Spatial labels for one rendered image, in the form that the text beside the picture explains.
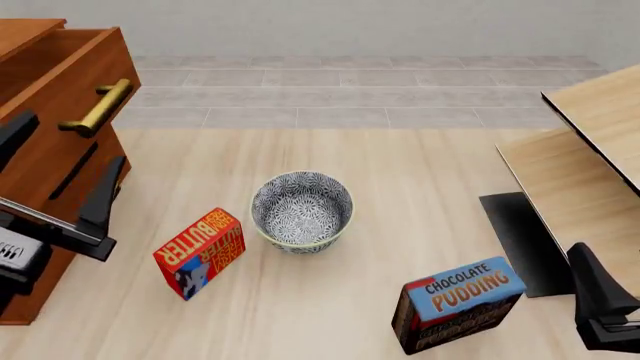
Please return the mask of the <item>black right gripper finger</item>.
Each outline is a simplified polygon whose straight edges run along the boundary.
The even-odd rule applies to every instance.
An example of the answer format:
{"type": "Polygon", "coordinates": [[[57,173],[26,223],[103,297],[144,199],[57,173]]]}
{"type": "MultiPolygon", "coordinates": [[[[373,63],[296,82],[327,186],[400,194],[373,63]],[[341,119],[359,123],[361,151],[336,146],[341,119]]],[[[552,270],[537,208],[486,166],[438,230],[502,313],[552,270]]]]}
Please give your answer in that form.
{"type": "Polygon", "coordinates": [[[597,320],[603,325],[640,323],[627,318],[640,309],[640,300],[607,272],[584,242],[573,245],[567,257],[575,285],[576,323],[587,320],[597,320]]]}

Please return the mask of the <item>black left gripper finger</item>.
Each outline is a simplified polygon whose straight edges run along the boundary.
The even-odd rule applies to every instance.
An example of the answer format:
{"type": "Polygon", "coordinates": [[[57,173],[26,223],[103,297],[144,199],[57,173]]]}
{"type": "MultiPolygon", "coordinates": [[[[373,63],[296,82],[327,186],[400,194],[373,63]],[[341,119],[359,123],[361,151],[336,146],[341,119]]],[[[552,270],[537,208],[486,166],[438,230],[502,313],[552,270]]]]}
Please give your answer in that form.
{"type": "Polygon", "coordinates": [[[103,176],[86,198],[76,222],[76,230],[80,233],[100,240],[107,236],[112,203],[126,160],[125,156],[112,158],[103,176]]]}
{"type": "Polygon", "coordinates": [[[0,125],[0,173],[39,124],[37,115],[32,110],[26,110],[6,124],[0,125]]]}

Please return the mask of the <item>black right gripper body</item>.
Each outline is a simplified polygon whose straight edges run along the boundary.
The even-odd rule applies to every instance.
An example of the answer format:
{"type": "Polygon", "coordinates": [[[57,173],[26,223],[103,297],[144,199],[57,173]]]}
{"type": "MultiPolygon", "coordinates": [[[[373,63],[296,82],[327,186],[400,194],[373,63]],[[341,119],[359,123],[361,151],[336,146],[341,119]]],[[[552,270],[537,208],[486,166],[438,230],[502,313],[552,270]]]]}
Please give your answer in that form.
{"type": "Polygon", "coordinates": [[[575,324],[588,350],[640,352],[640,311],[600,317],[576,312],[575,324]]]}

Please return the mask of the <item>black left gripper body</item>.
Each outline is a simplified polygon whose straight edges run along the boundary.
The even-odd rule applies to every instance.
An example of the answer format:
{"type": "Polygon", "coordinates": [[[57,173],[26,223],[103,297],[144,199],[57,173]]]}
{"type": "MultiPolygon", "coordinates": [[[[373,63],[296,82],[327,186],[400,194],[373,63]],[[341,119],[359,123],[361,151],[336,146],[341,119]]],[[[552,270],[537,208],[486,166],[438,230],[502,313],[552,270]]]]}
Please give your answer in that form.
{"type": "Polygon", "coordinates": [[[0,197],[0,226],[48,245],[105,262],[117,241],[108,236],[111,206],[82,206],[75,223],[0,197]]]}

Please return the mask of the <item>closed wooden drawer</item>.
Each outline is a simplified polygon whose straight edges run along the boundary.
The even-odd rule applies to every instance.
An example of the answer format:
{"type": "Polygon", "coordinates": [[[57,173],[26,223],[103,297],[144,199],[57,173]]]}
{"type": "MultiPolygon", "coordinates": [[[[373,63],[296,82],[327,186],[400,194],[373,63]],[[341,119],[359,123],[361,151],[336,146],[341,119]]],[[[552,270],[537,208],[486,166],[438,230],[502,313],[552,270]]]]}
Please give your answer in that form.
{"type": "Polygon", "coordinates": [[[109,163],[125,152],[112,125],[103,126],[92,139],[76,134],[69,137],[53,155],[51,191],[44,212],[73,223],[88,195],[105,176],[109,163]]]}

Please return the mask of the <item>open wooden drawer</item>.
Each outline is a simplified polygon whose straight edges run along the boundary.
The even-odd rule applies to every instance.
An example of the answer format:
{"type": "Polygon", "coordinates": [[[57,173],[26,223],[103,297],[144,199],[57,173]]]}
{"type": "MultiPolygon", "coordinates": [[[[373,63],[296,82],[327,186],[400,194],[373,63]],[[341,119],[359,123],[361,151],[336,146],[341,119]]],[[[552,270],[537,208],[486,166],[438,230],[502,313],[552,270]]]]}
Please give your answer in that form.
{"type": "Polygon", "coordinates": [[[131,80],[133,92],[103,126],[112,125],[141,86],[121,30],[68,29],[62,19],[0,19],[0,125],[26,110],[40,122],[0,173],[0,197],[45,213],[53,155],[76,134],[57,125],[82,119],[102,98],[95,89],[120,79],[131,80]]]}

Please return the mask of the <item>wooden cabinet with drawers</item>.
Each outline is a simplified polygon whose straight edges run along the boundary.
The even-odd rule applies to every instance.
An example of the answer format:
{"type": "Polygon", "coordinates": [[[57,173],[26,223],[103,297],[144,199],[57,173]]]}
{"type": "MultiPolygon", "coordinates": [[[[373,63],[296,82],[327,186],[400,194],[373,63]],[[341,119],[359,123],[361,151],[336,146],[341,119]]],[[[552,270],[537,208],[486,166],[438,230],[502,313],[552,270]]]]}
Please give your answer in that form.
{"type": "MultiPolygon", "coordinates": [[[[131,164],[127,158],[118,179],[114,200],[120,190],[121,182],[125,179],[130,169],[131,164]]],[[[41,308],[47,302],[72,260],[80,256],[80,254],[58,248],[55,245],[49,246],[52,248],[50,260],[36,282],[32,293],[28,296],[14,296],[8,308],[0,317],[0,325],[27,325],[32,323],[38,317],[41,308]]]]}

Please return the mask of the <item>red butter box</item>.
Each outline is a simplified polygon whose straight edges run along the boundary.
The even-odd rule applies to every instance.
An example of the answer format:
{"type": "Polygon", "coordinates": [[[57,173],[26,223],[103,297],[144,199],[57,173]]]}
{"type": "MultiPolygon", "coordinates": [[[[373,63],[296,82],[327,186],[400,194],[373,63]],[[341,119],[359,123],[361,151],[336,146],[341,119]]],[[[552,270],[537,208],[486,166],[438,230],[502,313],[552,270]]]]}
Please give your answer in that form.
{"type": "Polygon", "coordinates": [[[240,221],[216,208],[153,253],[165,281],[191,299],[246,250],[240,221]]]}

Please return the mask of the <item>pale wooden shelf unit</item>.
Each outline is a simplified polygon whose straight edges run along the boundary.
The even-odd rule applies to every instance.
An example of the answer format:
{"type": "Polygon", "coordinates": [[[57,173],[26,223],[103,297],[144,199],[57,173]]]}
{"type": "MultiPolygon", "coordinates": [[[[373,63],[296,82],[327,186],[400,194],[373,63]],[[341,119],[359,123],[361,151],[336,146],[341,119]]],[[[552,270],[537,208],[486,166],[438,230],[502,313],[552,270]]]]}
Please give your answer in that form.
{"type": "Polygon", "coordinates": [[[554,248],[585,243],[640,299],[640,64],[541,98],[564,128],[497,152],[554,248]]]}

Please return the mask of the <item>chocolate pudding box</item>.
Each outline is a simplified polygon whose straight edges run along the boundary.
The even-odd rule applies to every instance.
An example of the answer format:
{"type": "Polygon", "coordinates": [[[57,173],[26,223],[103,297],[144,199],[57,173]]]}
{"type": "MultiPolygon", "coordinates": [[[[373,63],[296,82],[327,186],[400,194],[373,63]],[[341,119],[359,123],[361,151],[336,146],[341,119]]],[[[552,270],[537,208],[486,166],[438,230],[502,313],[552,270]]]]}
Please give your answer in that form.
{"type": "Polygon", "coordinates": [[[391,321],[407,355],[493,329],[525,293],[504,257],[491,257],[411,281],[391,321]]]}

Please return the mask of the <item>blue white patterned bowl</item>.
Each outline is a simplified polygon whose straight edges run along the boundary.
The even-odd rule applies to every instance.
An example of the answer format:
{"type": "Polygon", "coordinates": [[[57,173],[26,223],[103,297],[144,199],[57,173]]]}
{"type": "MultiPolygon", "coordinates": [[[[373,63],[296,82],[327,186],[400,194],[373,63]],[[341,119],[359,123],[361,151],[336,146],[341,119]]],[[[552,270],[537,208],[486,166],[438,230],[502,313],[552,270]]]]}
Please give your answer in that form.
{"type": "Polygon", "coordinates": [[[309,170],[269,179],[252,197],[258,232],[290,254],[315,254],[333,245],[354,213],[348,189],[332,176],[309,170]]]}

